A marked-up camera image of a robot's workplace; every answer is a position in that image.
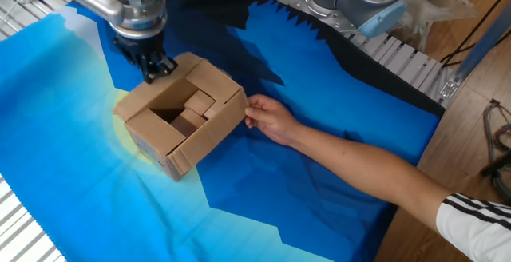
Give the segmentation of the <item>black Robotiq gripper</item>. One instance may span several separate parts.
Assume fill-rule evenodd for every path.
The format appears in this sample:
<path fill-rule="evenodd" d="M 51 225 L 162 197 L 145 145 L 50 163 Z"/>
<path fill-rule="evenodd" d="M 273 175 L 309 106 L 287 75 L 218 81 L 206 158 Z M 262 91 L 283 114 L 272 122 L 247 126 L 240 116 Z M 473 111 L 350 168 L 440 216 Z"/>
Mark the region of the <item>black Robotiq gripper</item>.
<path fill-rule="evenodd" d="M 170 75 L 178 66 L 172 58 L 166 57 L 163 47 L 164 31 L 142 39 L 126 38 L 116 34 L 113 44 L 129 63 L 141 70 L 147 84 L 152 84 L 159 75 Z"/>

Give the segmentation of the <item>person's bare hand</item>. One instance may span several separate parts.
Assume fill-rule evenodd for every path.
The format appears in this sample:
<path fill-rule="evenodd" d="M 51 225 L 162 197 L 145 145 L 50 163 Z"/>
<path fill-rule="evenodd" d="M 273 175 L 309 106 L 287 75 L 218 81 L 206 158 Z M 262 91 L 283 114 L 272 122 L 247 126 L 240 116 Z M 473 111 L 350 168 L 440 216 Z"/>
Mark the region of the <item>person's bare hand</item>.
<path fill-rule="evenodd" d="M 303 127 L 283 104 L 262 94 L 248 98 L 244 122 L 249 129 L 258 129 L 274 142 L 291 147 Z"/>

